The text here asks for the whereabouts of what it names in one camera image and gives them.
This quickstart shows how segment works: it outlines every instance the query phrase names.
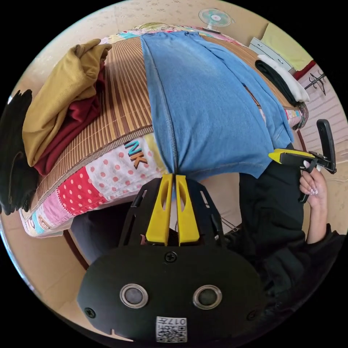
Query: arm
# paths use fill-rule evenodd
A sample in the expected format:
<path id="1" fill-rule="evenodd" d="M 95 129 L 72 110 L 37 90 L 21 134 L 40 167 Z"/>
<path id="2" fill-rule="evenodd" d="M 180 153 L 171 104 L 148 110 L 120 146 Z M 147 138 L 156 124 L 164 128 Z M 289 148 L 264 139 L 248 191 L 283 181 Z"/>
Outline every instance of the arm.
<path id="1" fill-rule="evenodd" d="M 311 209 L 307 244 L 321 241 L 326 234 L 327 208 L 315 207 Z"/>
<path id="2" fill-rule="evenodd" d="M 309 163 L 304 161 L 304 166 L 308 168 Z M 308 203 L 311 206 L 311 216 L 307 244 L 313 244 L 321 241 L 326 234 L 327 187 L 326 180 L 320 170 L 314 168 L 311 173 L 304 171 L 300 178 L 300 190 L 309 195 Z"/>

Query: black clothing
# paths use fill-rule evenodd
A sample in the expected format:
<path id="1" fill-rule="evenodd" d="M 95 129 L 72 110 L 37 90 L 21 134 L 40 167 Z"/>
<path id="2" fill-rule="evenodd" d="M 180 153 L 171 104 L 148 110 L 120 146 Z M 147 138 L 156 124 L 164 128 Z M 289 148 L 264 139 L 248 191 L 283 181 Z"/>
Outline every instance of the black clothing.
<path id="1" fill-rule="evenodd" d="M 0 118 L 0 213 L 6 215 L 23 208 L 29 210 L 39 174 L 29 167 L 22 140 L 26 112 L 32 102 L 32 91 L 18 91 Z"/>

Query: folded clothes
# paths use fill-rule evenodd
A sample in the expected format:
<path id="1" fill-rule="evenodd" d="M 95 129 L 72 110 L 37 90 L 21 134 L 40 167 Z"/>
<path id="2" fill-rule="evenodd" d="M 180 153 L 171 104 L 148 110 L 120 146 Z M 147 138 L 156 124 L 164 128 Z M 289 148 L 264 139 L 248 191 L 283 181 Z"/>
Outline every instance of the folded clothes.
<path id="1" fill-rule="evenodd" d="M 268 154 L 293 141 L 284 108 L 264 79 L 223 46 L 184 31 L 144 34 L 141 44 L 154 134 L 168 172 L 195 180 L 227 172 L 258 178 Z"/>
<path id="2" fill-rule="evenodd" d="M 25 114 L 32 101 L 32 91 L 18 91 L 0 118 L 0 212 L 6 215 L 23 208 L 36 191 L 38 172 L 29 167 L 22 141 Z"/>
<path id="3" fill-rule="evenodd" d="M 70 104 L 66 117 L 58 133 L 46 147 L 34 168 L 41 174 L 47 175 L 55 165 L 58 157 L 74 140 L 74 138 L 98 116 L 100 116 L 101 106 L 99 95 L 105 88 L 104 81 L 104 62 L 100 65 L 98 79 L 94 85 L 96 95 L 93 97 L 74 101 Z"/>
<path id="4" fill-rule="evenodd" d="M 297 106 L 298 102 L 295 100 L 294 95 L 291 93 L 288 85 L 272 67 L 262 60 L 255 61 L 255 66 L 263 76 L 266 76 L 278 88 L 279 92 L 292 106 Z"/>
<path id="5" fill-rule="evenodd" d="M 309 102 L 310 101 L 309 95 L 306 92 L 306 90 L 299 84 L 299 82 L 288 71 L 286 71 L 276 61 L 274 61 L 272 58 L 270 58 L 264 54 L 260 54 L 257 57 L 258 57 L 258 59 L 260 59 L 261 61 L 266 63 L 270 68 L 274 69 L 282 77 L 282 79 L 289 87 L 291 93 L 293 94 L 293 96 L 297 102 Z"/>
<path id="6" fill-rule="evenodd" d="M 94 84 L 110 44 L 94 39 L 72 47 L 53 68 L 31 103 L 23 124 L 23 142 L 29 166 L 34 166 L 52 142 L 72 102 L 96 95 Z"/>

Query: white drawer cabinet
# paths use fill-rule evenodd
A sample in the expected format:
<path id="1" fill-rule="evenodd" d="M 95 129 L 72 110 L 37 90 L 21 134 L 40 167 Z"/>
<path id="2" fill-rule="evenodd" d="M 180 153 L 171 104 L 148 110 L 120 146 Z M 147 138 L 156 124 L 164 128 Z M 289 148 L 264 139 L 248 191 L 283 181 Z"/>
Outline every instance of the white drawer cabinet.
<path id="1" fill-rule="evenodd" d="M 276 61 L 279 65 L 281 65 L 286 71 L 289 71 L 291 73 L 293 72 L 293 67 L 287 61 L 285 61 L 285 59 L 283 59 L 277 52 L 273 51 L 259 39 L 254 37 L 250 42 L 249 48 L 257 54 L 267 55 L 268 57 Z"/>

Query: qr code sticker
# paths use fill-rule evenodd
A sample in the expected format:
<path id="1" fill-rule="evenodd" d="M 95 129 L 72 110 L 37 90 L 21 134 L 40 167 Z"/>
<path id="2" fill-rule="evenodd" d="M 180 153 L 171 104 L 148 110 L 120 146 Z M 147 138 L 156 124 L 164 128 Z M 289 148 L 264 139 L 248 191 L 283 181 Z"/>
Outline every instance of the qr code sticker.
<path id="1" fill-rule="evenodd" d="M 187 342 L 186 318 L 156 318 L 156 341 L 161 343 Z"/>

